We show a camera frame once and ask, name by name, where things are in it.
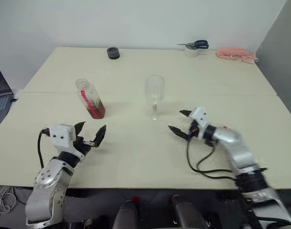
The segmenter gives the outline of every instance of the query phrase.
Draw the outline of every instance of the pink cloth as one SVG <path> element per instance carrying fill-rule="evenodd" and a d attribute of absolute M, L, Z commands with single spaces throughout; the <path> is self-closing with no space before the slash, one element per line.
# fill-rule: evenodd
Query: pink cloth
<path fill-rule="evenodd" d="M 233 61 L 243 61 L 245 63 L 255 63 L 255 60 L 257 61 L 254 52 L 248 51 L 243 48 L 235 47 L 221 48 L 217 51 L 217 56 L 220 58 Z"/>

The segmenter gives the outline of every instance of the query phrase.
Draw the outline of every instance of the robotic arm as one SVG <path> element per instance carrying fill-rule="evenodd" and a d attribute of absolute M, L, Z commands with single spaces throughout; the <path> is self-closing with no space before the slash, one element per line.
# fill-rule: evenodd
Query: robotic arm
<path fill-rule="evenodd" d="M 93 141 L 78 136 L 84 122 L 55 125 L 42 130 L 52 138 L 59 155 L 54 157 L 34 178 L 34 188 L 26 204 L 26 225 L 31 229 L 63 228 L 65 193 L 74 168 L 83 162 L 91 147 L 102 142 L 106 125 L 101 127 Z"/>
<path fill-rule="evenodd" d="M 197 135 L 200 140 L 217 141 L 227 150 L 232 172 L 236 177 L 236 185 L 248 206 L 248 214 L 259 222 L 252 225 L 253 228 L 261 226 L 266 229 L 269 224 L 276 222 L 280 226 L 291 224 L 291 217 L 285 206 L 262 175 L 265 169 L 260 168 L 253 154 L 245 146 L 241 135 L 234 130 L 210 125 L 207 123 L 206 114 L 204 107 L 198 107 L 188 114 L 194 119 L 190 135 Z M 194 129 L 198 130 L 198 134 L 193 133 Z"/>

